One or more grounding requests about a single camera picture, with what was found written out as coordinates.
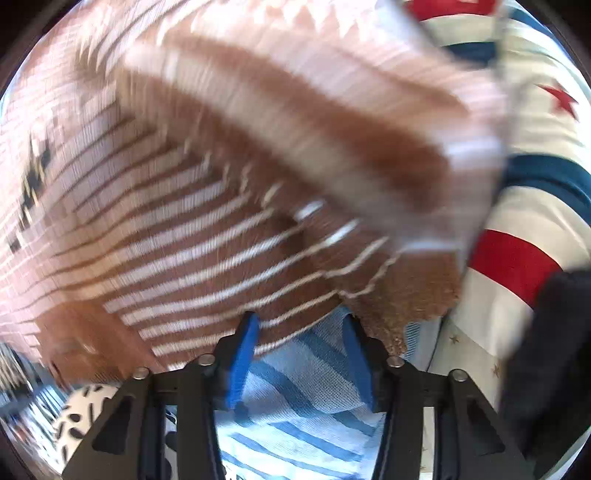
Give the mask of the blue striped bed sheet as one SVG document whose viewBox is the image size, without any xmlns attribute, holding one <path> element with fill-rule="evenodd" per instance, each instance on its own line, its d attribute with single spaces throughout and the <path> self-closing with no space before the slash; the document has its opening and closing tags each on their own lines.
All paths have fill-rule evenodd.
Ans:
<svg viewBox="0 0 591 480">
<path fill-rule="evenodd" d="M 384 414 L 360 399 L 336 307 L 253 361 L 242 401 L 215 414 L 228 479 L 369 479 Z"/>
</svg>

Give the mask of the star and stripe quilt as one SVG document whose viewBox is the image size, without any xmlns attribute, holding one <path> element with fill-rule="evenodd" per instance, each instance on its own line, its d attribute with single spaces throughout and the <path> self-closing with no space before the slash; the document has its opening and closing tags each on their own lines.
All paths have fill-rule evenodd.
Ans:
<svg viewBox="0 0 591 480">
<path fill-rule="evenodd" d="M 590 57 L 535 1 L 411 1 L 509 96 L 507 167 L 430 369 L 467 371 L 538 479 L 590 475 Z"/>
</svg>

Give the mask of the brown white-striped knit sweater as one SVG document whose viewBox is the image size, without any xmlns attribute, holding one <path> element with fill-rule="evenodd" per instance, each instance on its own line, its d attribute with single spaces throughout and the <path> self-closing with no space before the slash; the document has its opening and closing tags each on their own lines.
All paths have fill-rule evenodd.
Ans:
<svg viewBox="0 0 591 480">
<path fill-rule="evenodd" d="M 84 1 L 1 98 L 1 340 L 67 380 L 456 303 L 504 167 L 494 76 L 375 1 Z"/>
</svg>

